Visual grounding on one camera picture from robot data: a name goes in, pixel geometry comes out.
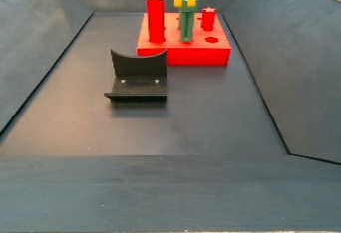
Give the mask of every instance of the black holder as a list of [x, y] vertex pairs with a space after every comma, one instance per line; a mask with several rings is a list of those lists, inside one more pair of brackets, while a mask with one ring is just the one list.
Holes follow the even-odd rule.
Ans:
[[167, 99], [167, 50], [147, 57], [130, 57], [111, 50], [115, 69], [111, 100]]

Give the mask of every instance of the red cylinder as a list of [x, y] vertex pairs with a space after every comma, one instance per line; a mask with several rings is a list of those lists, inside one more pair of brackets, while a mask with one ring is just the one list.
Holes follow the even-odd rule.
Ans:
[[166, 41], [165, 1], [166, 0], [147, 0], [149, 33], [150, 42], [153, 43], [162, 43]]

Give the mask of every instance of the black bracket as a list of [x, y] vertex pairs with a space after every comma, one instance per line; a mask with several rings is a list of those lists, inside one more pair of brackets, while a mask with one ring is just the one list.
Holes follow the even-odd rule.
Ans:
[[130, 57], [111, 50], [115, 69], [111, 100], [167, 99], [167, 50], [147, 57]]

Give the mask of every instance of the red block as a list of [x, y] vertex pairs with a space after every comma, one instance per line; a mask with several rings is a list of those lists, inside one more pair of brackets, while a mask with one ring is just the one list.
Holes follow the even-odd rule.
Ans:
[[178, 29], [178, 13], [166, 13], [166, 41], [153, 43], [149, 41], [149, 18], [145, 15], [141, 36], [138, 41], [138, 55], [150, 56], [169, 50], [167, 60], [170, 66], [226, 66], [230, 56], [230, 43], [227, 41], [218, 18], [213, 31], [201, 29], [202, 14], [195, 14], [194, 41], [183, 43]]
[[214, 29], [214, 21], [215, 21], [215, 9], [214, 8], [205, 8], [202, 10], [202, 23], [201, 23], [201, 28], [205, 31], [213, 31]]
[[150, 42], [161, 43], [165, 37], [165, 1], [147, 0]]

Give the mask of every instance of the red peg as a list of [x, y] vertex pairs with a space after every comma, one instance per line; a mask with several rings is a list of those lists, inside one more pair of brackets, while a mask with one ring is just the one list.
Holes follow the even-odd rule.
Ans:
[[162, 43], [165, 36], [165, 1], [147, 0], [150, 42]]
[[214, 8], [207, 7], [202, 10], [201, 28], [203, 29], [203, 31], [213, 31], [215, 15], [217, 10]]

